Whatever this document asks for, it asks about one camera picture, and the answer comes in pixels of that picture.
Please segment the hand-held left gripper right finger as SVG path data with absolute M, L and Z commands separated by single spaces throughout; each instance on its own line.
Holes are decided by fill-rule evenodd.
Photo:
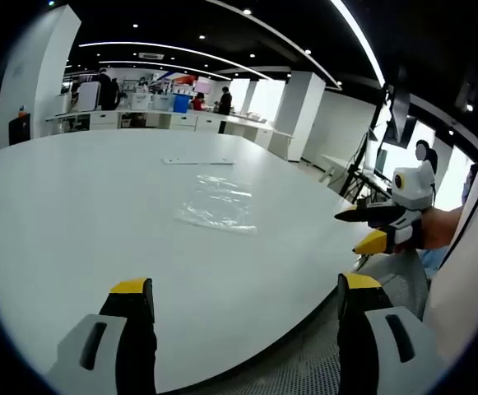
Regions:
M 432 332 L 371 276 L 338 276 L 340 394 L 428 394 L 444 372 Z

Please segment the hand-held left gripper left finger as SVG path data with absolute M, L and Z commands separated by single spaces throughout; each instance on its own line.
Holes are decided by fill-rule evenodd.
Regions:
M 155 394 L 156 351 L 152 280 L 122 281 L 59 342 L 45 379 L 57 394 Z

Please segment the person's right hand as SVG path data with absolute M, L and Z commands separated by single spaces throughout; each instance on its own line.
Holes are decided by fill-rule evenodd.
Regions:
M 451 211 L 443 211 L 437 208 L 427 210 L 421 220 L 423 248 L 439 249 L 449 246 L 456 233 L 462 210 L 463 207 Z

